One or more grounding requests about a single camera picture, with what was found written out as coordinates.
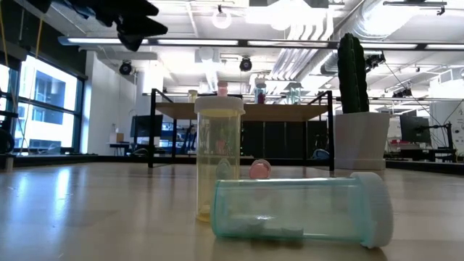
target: pink ball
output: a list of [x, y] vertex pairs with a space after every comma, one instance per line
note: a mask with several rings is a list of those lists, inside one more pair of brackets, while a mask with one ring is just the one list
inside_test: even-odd
[[249, 177], [250, 178], [269, 178], [270, 175], [270, 170], [268, 169], [268, 166], [262, 164], [262, 163], [257, 163], [254, 164], [250, 169], [249, 169]]

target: shelving unit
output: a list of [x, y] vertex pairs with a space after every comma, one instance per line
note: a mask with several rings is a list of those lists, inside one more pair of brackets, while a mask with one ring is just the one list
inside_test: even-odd
[[[156, 96], [160, 95], [163, 99], [168, 102], [156, 102]], [[320, 100], [327, 96], [327, 105], [320, 105]], [[333, 110], [332, 110], [332, 92], [326, 91], [319, 95], [316, 99], [312, 100], [308, 105], [285, 105], [285, 104], [245, 104], [245, 114], [241, 116], [242, 121], [265, 121], [265, 122], [298, 122], [302, 123], [302, 148], [303, 157], [301, 165], [308, 165], [307, 158], [307, 121], [323, 113], [328, 113], [328, 143], [329, 143], [329, 154], [330, 158], [328, 165], [330, 170], [334, 169], [334, 124], [333, 124]], [[157, 89], [152, 89], [151, 93], [151, 108], [150, 115], [153, 117], [152, 125], [154, 125], [155, 111], [159, 111], [168, 117], [173, 119], [173, 139], [177, 136], [177, 120], [196, 120], [196, 114], [194, 112], [193, 103], [174, 103], [162, 92]], [[150, 134], [150, 142], [153, 144], [153, 137]], [[149, 149], [149, 167], [153, 167], [154, 148]], [[173, 144], [173, 153], [171, 154], [171, 163], [177, 163], [175, 144]], [[289, 159], [282, 159], [280, 162], [285, 163]]]

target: teal plastic container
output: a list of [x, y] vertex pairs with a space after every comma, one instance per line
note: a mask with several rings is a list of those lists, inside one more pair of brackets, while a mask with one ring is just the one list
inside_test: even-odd
[[388, 190], [375, 173], [349, 178], [217, 181], [216, 236], [352, 241], [386, 246], [393, 234]]

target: computer monitor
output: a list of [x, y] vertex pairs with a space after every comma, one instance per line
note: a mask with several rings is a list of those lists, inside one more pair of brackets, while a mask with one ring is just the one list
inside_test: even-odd
[[[161, 136], [162, 115], [154, 116], [153, 133], [154, 137]], [[150, 115], [133, 116], [132, 124], [130, 125], [130, 137], [137, 136], [139, 138], [150, 136]]]
[[399, 117], [401, 125], [401, 140], [409, 142], [423, 142], [430, 144], [430, 129], [428, 129], [428, 119], [401, 115]]

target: table surface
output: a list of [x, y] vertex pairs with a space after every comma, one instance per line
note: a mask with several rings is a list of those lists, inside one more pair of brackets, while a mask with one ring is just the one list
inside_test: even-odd
[[[174, 119], [196, 120], [193, 103], [159, 102], [156, 109]], [[244, 109], [242, 120], [268, 122], [302, 122], [327, 112], [326, 105], [244, 104]]]
[[[242, 167], [243, 176], [249, 167]], [[273, 166], [273, 177], [328, 177]], [[351, 171], [336, 171], [346, 176]], [[464, 179], [386, 170], [393, 241], [359, 244], [217, 239], [196, 222], [196, 167], [91, 163], [0, 174], [0, 260], [459, 260], [464, 257]]]

